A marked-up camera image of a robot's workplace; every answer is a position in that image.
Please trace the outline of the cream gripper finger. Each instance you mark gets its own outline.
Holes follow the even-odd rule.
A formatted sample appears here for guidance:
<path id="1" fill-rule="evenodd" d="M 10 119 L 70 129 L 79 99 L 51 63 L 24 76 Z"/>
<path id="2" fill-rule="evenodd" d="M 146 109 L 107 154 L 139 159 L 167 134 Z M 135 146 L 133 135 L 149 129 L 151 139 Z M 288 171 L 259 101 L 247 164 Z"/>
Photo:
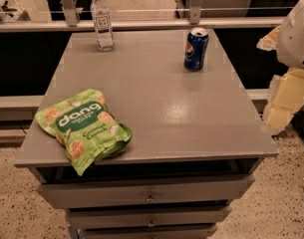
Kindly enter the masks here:
<path id="1" fill-rule="evenodd" d="M 277 135 L 304 106 L 304 69 L 290 68 L 282 77 L 275 75 L 269 85 L 263 111 L 263 131 Z"/>
<path id="2" fill-rule="evenodd" d="M 267 35 L 265 35 L 258 41 L 256 47 L 264 51 L 276 50 L 278 45 L 279 30 L 279 26 L 275 27 Z"/>

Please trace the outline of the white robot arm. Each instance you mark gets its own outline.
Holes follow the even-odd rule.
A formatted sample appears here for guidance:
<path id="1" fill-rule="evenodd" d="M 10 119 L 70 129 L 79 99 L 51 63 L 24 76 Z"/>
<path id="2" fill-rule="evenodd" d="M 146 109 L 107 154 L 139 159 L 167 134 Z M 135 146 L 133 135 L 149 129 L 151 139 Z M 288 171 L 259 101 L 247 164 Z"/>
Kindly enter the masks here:
<path id="1" fill-rule="evenodd" d="M 299 0 L 283 22 L 260 39 L 260 50 L 272 51 L 288 67 L 270 82 L 263 111 L 263 130 L 277 135 L 304 106 L 304 0 Z"/>

